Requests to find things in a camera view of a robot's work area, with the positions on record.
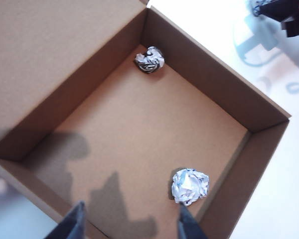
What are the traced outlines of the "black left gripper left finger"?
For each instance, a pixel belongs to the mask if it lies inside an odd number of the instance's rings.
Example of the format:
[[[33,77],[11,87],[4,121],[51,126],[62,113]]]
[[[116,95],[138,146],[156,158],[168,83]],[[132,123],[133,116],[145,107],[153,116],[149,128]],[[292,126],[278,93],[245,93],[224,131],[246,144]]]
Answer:
[[[79,201],[45,237],[46,239],[84,239],[86,210],[84,201]]]

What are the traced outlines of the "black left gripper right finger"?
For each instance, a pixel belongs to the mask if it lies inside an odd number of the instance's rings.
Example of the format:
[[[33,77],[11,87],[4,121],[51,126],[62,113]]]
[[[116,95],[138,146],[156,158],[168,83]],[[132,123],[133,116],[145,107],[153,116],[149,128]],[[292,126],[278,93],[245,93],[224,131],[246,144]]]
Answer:
[[[206,234],[184,204],[179,206],[177,235],[179,239],[207,239]]]

